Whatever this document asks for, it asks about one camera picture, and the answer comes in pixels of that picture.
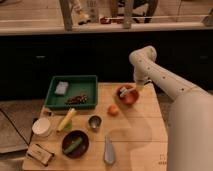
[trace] cup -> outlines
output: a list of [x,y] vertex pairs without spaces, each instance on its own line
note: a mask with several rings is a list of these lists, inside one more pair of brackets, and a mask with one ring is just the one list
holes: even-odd
[[101,126],[101,122],[102,122],[102,120],[101,120],[101,118],[99,116],[97,116],[97,115],[91,116],[89,118],[88,122],[89,122],[89,127],[91,128],[91,130],[93,132],[98,132],[99,131],[100,126]]
[[33,133],[40,137],[47,137],[51,133],[51,123],[46,117],[39,118],[32,127]]

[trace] red bowl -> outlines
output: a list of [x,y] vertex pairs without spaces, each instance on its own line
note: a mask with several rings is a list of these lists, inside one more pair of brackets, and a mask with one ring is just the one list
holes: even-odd
[[139,98],[139,92],[137,90],[132,90],[131,92],[127,93],[124,97],[120,97],[120,89],[122,87],[126,87],[127,89],[133,88],[132,85],[124,84],[118,87],[116,91],[116,96],[118,97],[119,101],[121,101],[125,105],[132,105],[134,104]]

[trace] tray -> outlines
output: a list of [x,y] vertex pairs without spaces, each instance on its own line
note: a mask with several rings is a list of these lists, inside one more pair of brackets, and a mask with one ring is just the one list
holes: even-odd
[[[69,86],[64,95],[55,94],[59,81],[68,82]],[[67,105],[68,98],[85,94],[87,101],[80,104]],[[94,109],[98,101],[98,83],[96,75],[70,75],[54,76],[45,99],[45,106],[52,110],[69,109]]]

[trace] green tray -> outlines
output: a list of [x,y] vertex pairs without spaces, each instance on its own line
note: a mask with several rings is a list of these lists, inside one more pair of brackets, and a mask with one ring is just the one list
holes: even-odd
[[[65,95],[56,95],[55,89],[59,81],[69,83]],[[54,76],[51,80],[50,87],[45,99],[45,106],[49,109],[94,109],[98,101],[98,83],[96,75],[71,75],[71,76]],[[65,102],[69,97],[86,94],[88,99],[86,103],[66,105]]]

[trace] wooden board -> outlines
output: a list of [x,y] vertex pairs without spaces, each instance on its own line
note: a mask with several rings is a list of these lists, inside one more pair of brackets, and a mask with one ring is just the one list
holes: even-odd
[[[63,116],[49,116],[52,133],[47,138],[33,136],[31,145],[38,143],[56,154],[48,167],[25,158],[23,170],[72,170],[72,171],[165,171],[167,154],[167,133],[160,113],[152,84],[140,91],[140,98],[133,106],[117,103],[119,115],[107,115],[107,107],[116,103],[116,88],[120,84],[99,83],[99,101],[94,110],[78,110],[72,119],[72,129],[82,130],[89,137],[89,149],[79,159],[69,159],[62,154],[61,142],[68,132],[56,132]],[[98,133],[88,127],[88,119],[93,114],[102,118]],[[104,137],[112,140],[116,153],[116,163],[107,166],[103,161]]]

